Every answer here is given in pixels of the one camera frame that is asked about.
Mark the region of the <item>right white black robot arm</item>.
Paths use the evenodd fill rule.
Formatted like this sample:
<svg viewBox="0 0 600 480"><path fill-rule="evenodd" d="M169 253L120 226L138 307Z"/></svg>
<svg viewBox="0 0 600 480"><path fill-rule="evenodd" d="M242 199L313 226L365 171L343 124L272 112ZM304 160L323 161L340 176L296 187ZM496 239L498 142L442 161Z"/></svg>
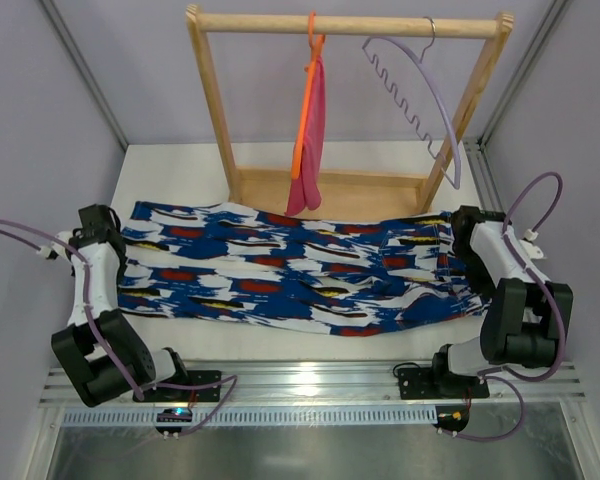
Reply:
<svg viewBox="0 0 600 480"><path fill-rule="evenodd" d="M471 290L488 301L478 337L434 355L430 379L439 395L459 397L488 374L526 382L549 379L565 353L573 291L534 265L535 245L515 238L503 212L462 206L452 214L453 250Z"/></svg>

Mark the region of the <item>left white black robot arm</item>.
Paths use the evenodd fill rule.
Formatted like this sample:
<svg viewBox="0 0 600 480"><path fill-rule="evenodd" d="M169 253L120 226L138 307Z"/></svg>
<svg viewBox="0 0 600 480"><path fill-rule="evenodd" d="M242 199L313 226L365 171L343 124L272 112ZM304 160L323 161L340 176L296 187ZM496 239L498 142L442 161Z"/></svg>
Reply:
<svg viewBox="0 0 600 480"><path fill-rule="evenodd" d="M133 399L167 401L161 382L186 385L190 377L171 348L150 351L118 305L126 246L113 209L79 210L81 226L56 236L53 252L75 280L67 326L51 337L52 350L82 402L96 407L127 392Z"/></svg>

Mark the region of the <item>blue white patterned trousers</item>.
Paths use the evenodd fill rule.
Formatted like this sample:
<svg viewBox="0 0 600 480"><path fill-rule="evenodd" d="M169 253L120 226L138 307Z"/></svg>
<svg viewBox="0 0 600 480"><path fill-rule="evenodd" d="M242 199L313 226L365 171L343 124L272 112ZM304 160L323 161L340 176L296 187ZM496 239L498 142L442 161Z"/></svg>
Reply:
<svg viewBox="0 0 600 480"><path fill-rule="evenodd" d="M302 220L234 203L137 202L122 236L119 304L148 318L343 337L482 315L455 256L451 215Z"/></svg>

